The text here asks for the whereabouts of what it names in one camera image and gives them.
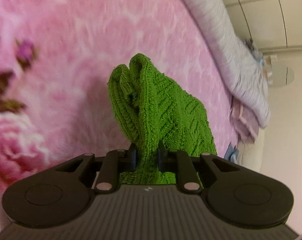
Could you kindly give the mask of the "mauve folded cloth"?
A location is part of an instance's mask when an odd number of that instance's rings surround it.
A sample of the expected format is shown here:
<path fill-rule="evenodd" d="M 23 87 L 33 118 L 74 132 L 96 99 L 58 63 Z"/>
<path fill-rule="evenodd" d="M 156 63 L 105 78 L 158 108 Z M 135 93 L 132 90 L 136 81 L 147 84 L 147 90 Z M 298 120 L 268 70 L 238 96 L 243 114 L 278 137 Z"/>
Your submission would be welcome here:
<path fill-rule="evenodd" d="M 259 135 L 259 123 L 254 113 L 236 98 L 232 98 L 230 121 L 241 142 L 254 144 Z"/>

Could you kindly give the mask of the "pink floral fleece blanket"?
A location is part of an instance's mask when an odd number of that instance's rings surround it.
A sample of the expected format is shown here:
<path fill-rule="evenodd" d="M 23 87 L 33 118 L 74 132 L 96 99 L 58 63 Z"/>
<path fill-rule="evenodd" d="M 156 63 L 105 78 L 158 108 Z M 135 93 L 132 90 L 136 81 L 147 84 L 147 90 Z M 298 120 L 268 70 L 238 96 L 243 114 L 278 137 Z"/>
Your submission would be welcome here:
<path fill-rule="evenodd" d="M 0 0 L 0 192 L 16 180 L 85 152 L 129 146 L 107 91 L 112 70 L 138 54 L 198 98 L 217 154 L 237 142 L 231 96 L 181 0 Z"/>

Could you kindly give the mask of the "lavender striped duvet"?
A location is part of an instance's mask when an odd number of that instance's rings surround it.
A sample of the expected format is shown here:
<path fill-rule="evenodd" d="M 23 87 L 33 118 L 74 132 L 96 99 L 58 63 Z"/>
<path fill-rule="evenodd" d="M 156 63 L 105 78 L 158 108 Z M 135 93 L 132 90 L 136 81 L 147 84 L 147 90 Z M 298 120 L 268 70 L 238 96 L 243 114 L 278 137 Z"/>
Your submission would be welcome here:
<path fill-rule="evenodd" d="M 271 117 L 262 67 L 236 35 L 223 0 L 182 0 L 191 13 L 230 93 L 250 108 L 261 128 Z"/>

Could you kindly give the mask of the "grey blue garment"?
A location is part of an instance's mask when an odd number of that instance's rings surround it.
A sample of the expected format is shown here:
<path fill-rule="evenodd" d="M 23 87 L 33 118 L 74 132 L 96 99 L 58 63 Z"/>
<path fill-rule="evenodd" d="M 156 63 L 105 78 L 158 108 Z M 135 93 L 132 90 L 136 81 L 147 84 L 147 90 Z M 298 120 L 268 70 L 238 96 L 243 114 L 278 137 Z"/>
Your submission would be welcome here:
<path fill-rule="evenodd" d="M 256 60 L 256 62 L 259 65 L 263 66 L 264 65 L 263 53 L 258 50 L 258 48 L 257 48 L 256 44 L 254 43 L 253 39 L 252 38 L 245 39 L 244 44 L 248 48 L 248 50 L 250 51 L 251 55 Z"/>

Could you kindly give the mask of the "white wardrobe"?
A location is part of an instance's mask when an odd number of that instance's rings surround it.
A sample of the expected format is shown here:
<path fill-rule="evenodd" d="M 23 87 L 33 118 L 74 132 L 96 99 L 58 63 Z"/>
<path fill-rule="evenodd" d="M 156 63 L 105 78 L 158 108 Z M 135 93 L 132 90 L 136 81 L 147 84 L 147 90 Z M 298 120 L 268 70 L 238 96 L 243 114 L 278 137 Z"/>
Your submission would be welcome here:
<path fill-rule="evenodd" d="M 261 51 L 302 49 L 302 0 L 223 0 L 237 36 Z"/>

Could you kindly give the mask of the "green knitted sweater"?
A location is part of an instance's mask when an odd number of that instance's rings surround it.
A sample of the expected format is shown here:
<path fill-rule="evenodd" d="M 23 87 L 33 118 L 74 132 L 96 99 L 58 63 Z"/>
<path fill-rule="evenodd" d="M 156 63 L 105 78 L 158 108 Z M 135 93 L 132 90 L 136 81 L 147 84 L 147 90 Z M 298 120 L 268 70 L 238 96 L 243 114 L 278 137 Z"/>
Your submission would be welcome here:
<path fill-rule="evenodd" d="M 150 58 L 137 54 L 128 66 L 117 66 L 107 85 L 115 118 L 139 153 L 135 172 L 122 173 L 122 183 L 175 183 L 175 175 L 156 164 L 159 142 L 191 157 L 217 153 L 203 103 L 160 73 Z"/>

